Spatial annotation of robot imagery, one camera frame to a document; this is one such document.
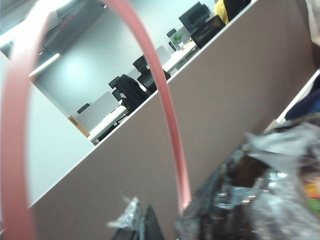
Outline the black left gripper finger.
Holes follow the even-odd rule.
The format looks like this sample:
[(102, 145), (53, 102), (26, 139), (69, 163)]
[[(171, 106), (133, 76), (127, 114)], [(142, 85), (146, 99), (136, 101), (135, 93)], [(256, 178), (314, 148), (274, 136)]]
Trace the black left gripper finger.
[(112, 240), (163, 240), (155, 211), (152, 205), (148, 204), (145, 213), (140, 218), (140, 223), (135, 230), (119, 228), (111, 238)]

